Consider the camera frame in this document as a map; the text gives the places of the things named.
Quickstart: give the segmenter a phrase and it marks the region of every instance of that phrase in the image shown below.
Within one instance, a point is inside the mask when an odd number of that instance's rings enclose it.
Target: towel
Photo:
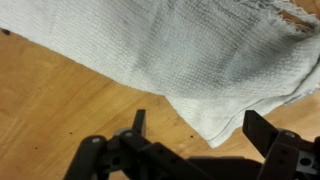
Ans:
[[[241,126],[246,109],[265,114],[316,86],[319,24],[288,0],[0,2],[0,27],[164,95],[211,147]]]

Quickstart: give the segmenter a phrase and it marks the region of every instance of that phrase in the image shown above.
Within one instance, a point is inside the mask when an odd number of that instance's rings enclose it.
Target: screw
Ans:
[[[285,132],[285,135],[292,137],[292,138],[294,138],[294,136],[295,136],[292,132],[289,132],[289,131]]]
[[[93,143],[97,143],[97,142],[100,142],[100,138],[93,138],[91,141],[92,141]]]
[[[126,137],[131,137],[133,134],[132,132],[126,132],[126,134],[124,134]]]

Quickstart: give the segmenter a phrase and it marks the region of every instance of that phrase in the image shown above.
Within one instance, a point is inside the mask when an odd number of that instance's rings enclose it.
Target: screw hole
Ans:
[[[302,158],[300,159],[300,164],[302,166],[309,166],[311,164],[311,160],[308,158]]]

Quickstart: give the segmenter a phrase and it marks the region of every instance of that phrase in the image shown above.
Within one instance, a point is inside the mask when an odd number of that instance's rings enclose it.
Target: wooden table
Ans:
[[[147,110],[148,139],[183,157],[262,161],[240,129],[211,149],[163,96],[120,85],[15,34],[1,34],[0,41],[0,179],[61,179],[84,137],[111,138],[131,126],[137,109]],[[320,135],[319,109],[318,92],[265,117],[313,140]]]

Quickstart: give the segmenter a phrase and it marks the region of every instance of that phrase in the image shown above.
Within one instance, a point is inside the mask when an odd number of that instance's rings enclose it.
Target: cloth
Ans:
[[[246,109],[268,113],[320,80],[319,21],[295,6],[287,10],[313,29],[284,21],[284,3],[2,0],[0,27],[164,95],[216,147],[241,126]]]

